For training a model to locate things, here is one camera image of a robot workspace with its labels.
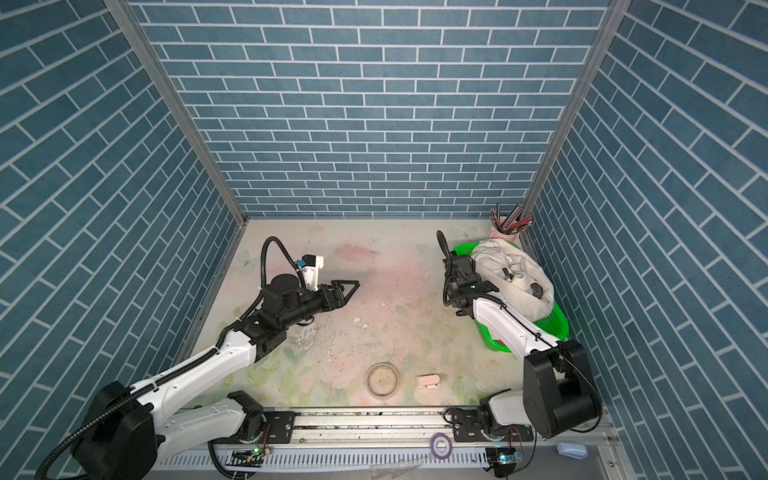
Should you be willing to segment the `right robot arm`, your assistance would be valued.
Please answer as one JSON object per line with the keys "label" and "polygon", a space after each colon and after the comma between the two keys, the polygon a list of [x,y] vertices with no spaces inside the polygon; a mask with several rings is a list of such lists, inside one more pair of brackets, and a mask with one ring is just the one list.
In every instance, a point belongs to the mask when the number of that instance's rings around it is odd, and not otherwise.
{"label": "right robot arm", "polygon": [[476,270],[468,255],[445,254],[443,304],[500,336],[521,365],[523,386],[480,400],[483,432],[492,438],[513,426],[529,425],[545,437],[577,431],[602,420],[602,399],[594,385],[585,349],[538,328],[503,298],[499,288]]}

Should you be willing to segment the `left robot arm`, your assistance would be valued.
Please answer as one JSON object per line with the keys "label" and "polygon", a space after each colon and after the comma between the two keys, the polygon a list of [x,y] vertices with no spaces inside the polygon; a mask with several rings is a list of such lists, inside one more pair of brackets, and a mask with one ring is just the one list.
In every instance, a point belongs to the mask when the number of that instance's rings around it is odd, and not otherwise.
{"label": "left robot arm", "polygon": [[294,275],[276,276],[255,307],[225,327],[207,350],[131,386],[115,381],[103,387],[74,435],[71,455],[92,479],[141,479],[157,463],[202,443],[262,441],[264,408],[243,391],[207,407],[184,407],[266,357],[289,327],[344,307],[359,287],[357,280],[333,280],[310,290]]}

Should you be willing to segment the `green plastic basket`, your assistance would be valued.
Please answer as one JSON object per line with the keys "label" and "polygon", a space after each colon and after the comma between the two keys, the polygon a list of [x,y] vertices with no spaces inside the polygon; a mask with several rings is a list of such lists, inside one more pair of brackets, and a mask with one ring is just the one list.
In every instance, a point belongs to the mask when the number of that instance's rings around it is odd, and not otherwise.
{"label": "green plastic basket", "polygon": [[[478,242],[460,244],[454,248],[454,251],[458,255],[470,255],[477,245]],[[556,302],[553,303],[553,309],[550,315],[537,320],[535,325],[561,341],[565,341],[569,335],[569,322]],[[475,326],[486,348],[491,351],[511,353],[511,350],[503,342],[492,336],[485,325],[475,322]]]}

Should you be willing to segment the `white t shirt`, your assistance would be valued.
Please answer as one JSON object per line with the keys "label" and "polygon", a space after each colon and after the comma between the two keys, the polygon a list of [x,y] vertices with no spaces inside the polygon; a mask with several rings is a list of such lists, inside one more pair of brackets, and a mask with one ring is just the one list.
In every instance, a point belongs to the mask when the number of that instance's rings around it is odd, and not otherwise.
{"label": "white t shirt", "polygon": [[552,313],[554,286],[542,267],[523,250],[495,238],[478,243],[470,256],[476,272],[493,283],[525,318],[535,322]]}

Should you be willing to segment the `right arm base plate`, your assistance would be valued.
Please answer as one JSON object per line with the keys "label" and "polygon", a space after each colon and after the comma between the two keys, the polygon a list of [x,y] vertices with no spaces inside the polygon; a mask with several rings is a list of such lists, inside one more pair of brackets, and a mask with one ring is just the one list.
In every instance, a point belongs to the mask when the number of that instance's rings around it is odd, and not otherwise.
{"label": "right arm base plate", "polygon": [[531,442],[532,428],[524,424],[500,425],[483,408],[448,407],[443,420],[452,429],[457,442]]}

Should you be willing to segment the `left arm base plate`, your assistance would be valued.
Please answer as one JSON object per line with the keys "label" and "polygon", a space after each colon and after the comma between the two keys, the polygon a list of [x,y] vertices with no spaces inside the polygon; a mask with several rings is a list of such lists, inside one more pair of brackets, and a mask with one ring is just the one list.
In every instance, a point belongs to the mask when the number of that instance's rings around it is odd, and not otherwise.
{"label": "left arm base plate", "polygon": [[228,440],[244,444],[288,444],[291,441],[295,419],[294,411],[250,413]]}

